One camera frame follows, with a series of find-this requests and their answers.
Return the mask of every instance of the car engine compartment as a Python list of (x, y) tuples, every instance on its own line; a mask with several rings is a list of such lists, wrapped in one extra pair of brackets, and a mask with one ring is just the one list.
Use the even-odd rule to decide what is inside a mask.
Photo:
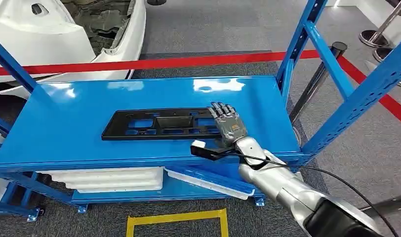
[(84, 28), (96, 55), (115, 48), (129, 23), (135, 0), (61, 0), (77, 25)]

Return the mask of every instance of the robot finger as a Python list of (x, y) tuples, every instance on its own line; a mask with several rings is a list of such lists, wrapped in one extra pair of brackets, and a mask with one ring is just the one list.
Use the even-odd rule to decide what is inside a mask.
[(215, 110), (218, 113), (218, 116), (223, 115), (224, 113), (222, 112), (221, 107), (216, 103), (216, 102), (211, 102), (212, 106), (215, 108)]
[(230, 110), (224, 105), (222, 102), (218, 102), (219, 106), (221, 106), (222, 110), (224, 111), (225, 114), (230, 115)]
[(213, 108), (207, 107), (207, 109), (211, 112), (211, 115), (214, 119), (216, 119), (218, 117), (218, 115), (216, 115), (216, 112)]
[(232, 114), (236, 113), (236, 110), (231, 105), (227, 104), (227, 108)]

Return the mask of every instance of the blue shelf surface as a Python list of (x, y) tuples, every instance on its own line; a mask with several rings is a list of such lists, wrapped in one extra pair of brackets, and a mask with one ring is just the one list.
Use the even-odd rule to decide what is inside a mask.
[[(264, 197), (264, 194), (256, 189), (253, 197)], [(155, 201), (155, 200), (188, 200), (188, 199), (216, 199), (231, 198), (231, 196), (202, 188), (194, 184), (186, 183), (171, 178), (164, 172), (163, 186), (161, 190), (153, 191), (131, 191), (111, 193), (88, 193), (81, 194), (74, 191), (72, 203), (110, 203), (110, 202), (131, 202), (131, 201)]]
[(0, 171), (211, 164), (190, 154), (193, 140), (101, 140), (117, 110), (204, 108), (211, 101), (235, 107), (264, 149), (294, 154), (290, 159), (300, 152), (273, 76), (42, 83), (0, 149)]

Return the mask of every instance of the black cable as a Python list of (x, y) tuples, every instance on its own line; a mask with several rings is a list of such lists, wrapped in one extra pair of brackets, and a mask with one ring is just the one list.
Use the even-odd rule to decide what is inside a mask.
[(288, 165), (288, 164), (281, 164), (272, 160), (268, 160), (268, 159), (262, 159), (262, 158), (257, 158), (257, 157), (252, 157), (252, 156), (247, 156), (247, 155), (243, 155), (243, 154), (238, 154), (238, 153), (227, 153), (227, 154), (223, 154), (223, 156), (238, 156), (238, 157), (244, 157), (244, 158), (250, 158), (250, 159), (256, 159), (256, 160), (261, 160), (267, 163), (271, 163), (271, 164), (276, 164), (278, 166), (281, 167), (293, 167), (293, 168), (305, 168), (305, 169), (312, 169), (312, 170), (316, 170), (319, 172), (322, 172), (324, 174), (328, 174), (336, 179), (338, 179), (340, 182), (342, 182), (343, 184), (345, 184), (347, 187), (351, 188), (356, 194), (358, 194), (364, 201), (366, 201), (366, 203), (368, 203), (368, 205), (376, 212), (376, 214), (378, 214), (379, 217), (381, 217), (381, 219), (385, 222), (385, 224), (388, 226), (388, 228), (390, 229), (390, 231), (393, 233), (394, 237), (399, 237), (396, 230), (394, 230), (394, 227), (390, 224), (390, 222), (387, 220), (387, 218), (384, 217), (384, 215), (382, 215), (378, 209), (371, 203), (371, 201), (369, 201), (361, 192), (359, 192), (355, 187), (353, 187), (351, 184), (349, 184), (346, 180), (340, 178), (339, 176), (328, 172), (326, 170), (323, 169), (319, 169), (319, 168), (315, 168), (312, 166), (306, 166), (306, 165)]

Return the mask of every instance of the white car body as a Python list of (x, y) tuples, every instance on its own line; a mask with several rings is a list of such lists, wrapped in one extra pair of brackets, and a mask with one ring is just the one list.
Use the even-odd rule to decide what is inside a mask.
[[(32, 11), (39, 4), (41, 12)], [(138, 60), (144, 40), (144, 0), (135, 0), (123, 35), (113, 48), (96, 55), (82, 26), (60, 0), (0, 0), (0, 43), (22, 66)], [(38, 82), (129, 79), (133, 70), (56, 74)], [(51, 74), (32, 75), (34, 78)], [(14, 81), (0, 76), (0, 82)], [(22, 86), (0, 91), (28, 99)]]

